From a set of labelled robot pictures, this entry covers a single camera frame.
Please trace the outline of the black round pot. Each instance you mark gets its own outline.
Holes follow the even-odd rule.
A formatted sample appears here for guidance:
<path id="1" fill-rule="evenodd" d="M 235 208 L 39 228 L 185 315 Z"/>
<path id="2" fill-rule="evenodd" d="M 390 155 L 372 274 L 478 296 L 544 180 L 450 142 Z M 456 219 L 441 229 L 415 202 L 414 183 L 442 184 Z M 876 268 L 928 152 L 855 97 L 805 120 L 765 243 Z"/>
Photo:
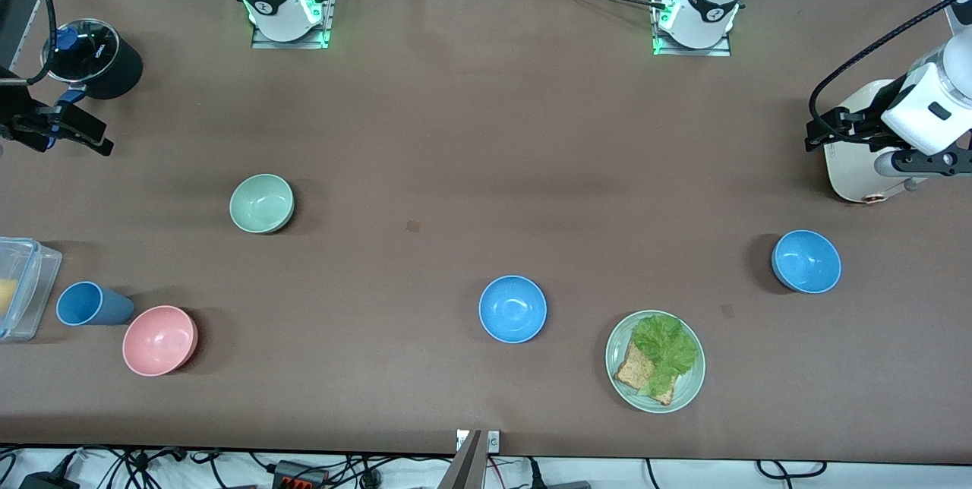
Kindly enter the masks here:
<path id="1" fill-rule="evenodd" d="M 122 37 L 107 22 L 87 18 L 60 25 L 55 38 L 46 40 L 41 63 L 48 75 L 62 82 L 84 82 L 100 76 L 121 50 Z"/>

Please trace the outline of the black orange power strip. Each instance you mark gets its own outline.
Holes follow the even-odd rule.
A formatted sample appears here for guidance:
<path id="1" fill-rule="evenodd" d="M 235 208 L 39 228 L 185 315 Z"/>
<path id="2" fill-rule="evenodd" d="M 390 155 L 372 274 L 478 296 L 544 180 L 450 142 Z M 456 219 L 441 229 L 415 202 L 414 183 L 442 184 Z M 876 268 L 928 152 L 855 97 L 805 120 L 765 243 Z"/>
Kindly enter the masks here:
<path id="1" fill-rule="evenodd" d="M 324 467 L 281 460 L 274 465 L 271 489 L 323 489 L 330 474 Z"/>

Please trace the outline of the blue bowl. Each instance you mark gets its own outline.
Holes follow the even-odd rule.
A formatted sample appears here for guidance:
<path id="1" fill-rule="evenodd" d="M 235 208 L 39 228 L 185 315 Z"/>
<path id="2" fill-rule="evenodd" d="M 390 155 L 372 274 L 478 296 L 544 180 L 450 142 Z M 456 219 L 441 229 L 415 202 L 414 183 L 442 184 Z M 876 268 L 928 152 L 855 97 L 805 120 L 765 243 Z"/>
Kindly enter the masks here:
<path id="1" fill-rule="evenodd" d="M 548 299 L 541 287 L 525 276 L 500 276 L 483 288 L 477 311 L 490 337 L 501 343 L 521 344 L 544 329 Z"/>
<path id="2" fill-rule="evenodd" d="M 809 229 L 782 235 L 768 260 L 775 278 L 795 292 L 829 292 L 841 278 L 839 251 L 822 234 Z"/>

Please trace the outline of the pale green plate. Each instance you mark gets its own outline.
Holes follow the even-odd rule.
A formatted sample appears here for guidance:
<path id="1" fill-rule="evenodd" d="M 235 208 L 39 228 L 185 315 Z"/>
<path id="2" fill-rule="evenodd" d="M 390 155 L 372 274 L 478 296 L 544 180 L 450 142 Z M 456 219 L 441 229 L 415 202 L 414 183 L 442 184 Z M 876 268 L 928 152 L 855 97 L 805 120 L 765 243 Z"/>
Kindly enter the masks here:
<path id="1" fill-rule="evenodd" d="M 611 331 L 607 338 L 607 344 L 605 344 L 604 351 L 604 362 L 612 388 L 614 388 L 614 391 L 621 396 L 621 399 L 624 400 L 624 402 L 627 402 L 627 405 L 638 409 L 640 412 L 665 414 L 677 412 L 677 410 L 683 409 L 683 407 L 687 406 L 688 403 L 691 403 L 692 400 L 695 399 L 695 396 L 697 396 L 702 389 L 702 382 L 704 382 L 705 379 L 705 369 L 707 369 L 701 341 L 697 334 L 695 334 L 695 331 L 692 330 L 687 323 L 684 323 L 683 320 L 674 316 L 683 322 L 685 329 L 687 329 L 688 333 L 693 337 L 695 344 L 697 344 L 699 347 L 699 354 L 690 371 L 687 371 L 687 374 L 683 374 L 677 379 L 674 400 L 669 406 L 659 405 L 658 402 L 647 398 L 647 396 L 639 396 L 634 389 L 631 389 L 628 386 L 614 380 L 615 371 L 617 371 L 621 361 L 624 358 L 625 351 L 629 341 L 631 340 L 631 334 L 635 324 L 638 323 L 642 318 L 656 314 L 667 314 L 674 316 L 673 314 L 663 311 L 649 310 L 632 313 L 631 315 L 622 319 Z"/>

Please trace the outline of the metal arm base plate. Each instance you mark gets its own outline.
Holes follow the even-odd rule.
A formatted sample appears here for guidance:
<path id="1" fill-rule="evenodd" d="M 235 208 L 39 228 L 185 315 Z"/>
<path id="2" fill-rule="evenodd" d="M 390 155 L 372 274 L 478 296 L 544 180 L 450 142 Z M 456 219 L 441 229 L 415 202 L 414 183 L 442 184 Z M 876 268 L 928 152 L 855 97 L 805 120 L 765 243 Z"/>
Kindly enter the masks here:
<path id="1" fill-rule="evenodd" d="M 718 57 L 729 57 L 731 56 L 731 43 L 729 40 L 729 31 L 732 28 L 732 22 L 729 22 L 729 29 L 719 41 L 711 47 L 689 47 L 681 45 L 670 32 L 667 32 L 663 26 L 667 26 L 671 19 L 674 18 L 677 12 L 677 0 L 649 0 L 650 2 L 660 2 L 663 5 L 661 9 L 653 9 L 652 11 L 652 53 L 654 55 L 684 55 L 684 56 L 718 56 Z"/>
<path id="2" fill-rule="evenodd" d="M 334 0 L 243 0 L 252 23 L 254 49 L 326 49 L 330 41 Z"/>

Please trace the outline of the clear plastic food container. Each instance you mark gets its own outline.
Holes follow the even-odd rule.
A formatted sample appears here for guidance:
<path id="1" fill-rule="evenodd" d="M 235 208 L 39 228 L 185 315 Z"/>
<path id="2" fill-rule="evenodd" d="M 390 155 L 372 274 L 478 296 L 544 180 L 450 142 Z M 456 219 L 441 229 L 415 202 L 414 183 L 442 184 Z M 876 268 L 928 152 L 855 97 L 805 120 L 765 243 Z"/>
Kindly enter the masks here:
<path id="1" fill-rule="evenodd" d="M 20 282 L 8 315 L 0 320 L 0 343 L 34 338 L 60 265 L 60 251 L 31 238 L 0 237 L 0 279 Z"/>

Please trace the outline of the pink bowl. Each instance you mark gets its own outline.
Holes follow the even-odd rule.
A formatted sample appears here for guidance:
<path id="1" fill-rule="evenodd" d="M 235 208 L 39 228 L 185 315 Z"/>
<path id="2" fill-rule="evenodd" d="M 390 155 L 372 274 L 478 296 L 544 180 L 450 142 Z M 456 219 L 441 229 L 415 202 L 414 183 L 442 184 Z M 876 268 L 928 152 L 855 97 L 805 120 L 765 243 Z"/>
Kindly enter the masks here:
<path id="1" fill-rule="evenodd" d="M 129 324 L 122 357 L 133 374 L 156 377 L 177 371 L 197 350 L 197 323 L 172 305 L 153 307 Z"/>

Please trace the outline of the blue plastic cup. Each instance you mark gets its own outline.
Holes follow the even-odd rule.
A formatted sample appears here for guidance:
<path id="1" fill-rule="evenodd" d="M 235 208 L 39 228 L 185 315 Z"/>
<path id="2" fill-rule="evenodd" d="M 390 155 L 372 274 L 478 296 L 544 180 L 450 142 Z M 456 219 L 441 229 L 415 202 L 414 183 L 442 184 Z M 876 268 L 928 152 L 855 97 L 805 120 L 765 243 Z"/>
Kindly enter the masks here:
<path id="1" fill-rule="evenodd" d="M 59 322 L 69 327 L 108 326 L 127 323 L 134 315 L 134 303 L 96 282 L 74 282 L 59 296 L 55 312 Z"/>

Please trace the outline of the pale green bowl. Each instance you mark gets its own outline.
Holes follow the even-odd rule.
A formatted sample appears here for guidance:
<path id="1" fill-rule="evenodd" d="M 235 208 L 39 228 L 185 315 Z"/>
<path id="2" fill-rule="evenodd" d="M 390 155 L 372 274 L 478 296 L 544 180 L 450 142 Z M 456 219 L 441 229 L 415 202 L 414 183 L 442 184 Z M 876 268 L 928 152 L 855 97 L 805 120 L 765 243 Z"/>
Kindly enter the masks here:
<path id="1" fill-rule="evenodd" d="M 229 216 L 237 229 L 267 235 L 288 225 L 295 206 L 294 189 L 280 175 L 251 175 L 230 195 Z"/>

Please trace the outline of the green lettuce leaf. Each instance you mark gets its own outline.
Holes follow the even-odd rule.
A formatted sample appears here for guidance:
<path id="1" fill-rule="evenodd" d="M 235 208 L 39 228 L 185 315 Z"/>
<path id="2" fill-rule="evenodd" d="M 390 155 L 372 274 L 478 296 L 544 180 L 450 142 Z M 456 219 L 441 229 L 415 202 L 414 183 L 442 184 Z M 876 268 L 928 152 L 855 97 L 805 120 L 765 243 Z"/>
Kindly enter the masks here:
<path id="1" fill-rule="evenodd" d="M 660 405 L 670 405 L 677 379 L 693 367 L 699 347 L 683 322 L 674 316 L 656 314 L 635 324 L 630 343 L 636 347 L 642 372 L 634 387 Z"/>

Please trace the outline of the brown bread slice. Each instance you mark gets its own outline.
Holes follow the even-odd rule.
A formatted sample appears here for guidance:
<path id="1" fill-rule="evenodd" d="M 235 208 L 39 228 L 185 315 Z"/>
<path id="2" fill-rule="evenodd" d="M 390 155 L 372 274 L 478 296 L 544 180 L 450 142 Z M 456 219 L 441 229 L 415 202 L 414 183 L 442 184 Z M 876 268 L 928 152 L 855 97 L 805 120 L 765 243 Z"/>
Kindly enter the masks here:
<path id="1" fill-rule="evenodd" d="M 669 406 L 673 402 L 678 377 L 680 375 L 676 371 L 657 368 L 634 341 L 629 341 L 624 358 L 614 374 L 615 381 L 662 406 Z"/>

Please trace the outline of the black power adapter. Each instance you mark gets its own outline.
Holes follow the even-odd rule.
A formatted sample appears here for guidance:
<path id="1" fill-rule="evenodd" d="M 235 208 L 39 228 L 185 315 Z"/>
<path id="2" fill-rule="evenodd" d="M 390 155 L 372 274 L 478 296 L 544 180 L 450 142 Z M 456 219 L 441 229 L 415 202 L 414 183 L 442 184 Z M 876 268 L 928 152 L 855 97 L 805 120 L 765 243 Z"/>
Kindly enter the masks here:
<path id="1" fill-rule="evenodd" d="M 51 472 L 34 472 L 25 475 L 17 489 L 80 489 L 80 485 L 67 478 L 55 478 Z"/>

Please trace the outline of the aluminium table edge bracket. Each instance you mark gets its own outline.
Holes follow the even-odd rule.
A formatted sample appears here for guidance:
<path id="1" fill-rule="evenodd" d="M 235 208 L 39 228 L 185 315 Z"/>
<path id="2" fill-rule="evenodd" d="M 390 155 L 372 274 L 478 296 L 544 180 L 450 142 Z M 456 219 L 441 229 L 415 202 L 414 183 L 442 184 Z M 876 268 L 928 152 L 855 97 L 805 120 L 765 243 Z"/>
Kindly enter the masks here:
<path id="1" fill-rule="evenodd" d="M 485 431 L 486 436 L 482 438 L 485 441 L 488 453 L 491 455 L 500 454 L 500 431 L 489 430 Z M 456 431 L 456 451 L 459 452 L 464 445 L 466 438 L 471 434 L 469 430 L 457 430 Z"/>

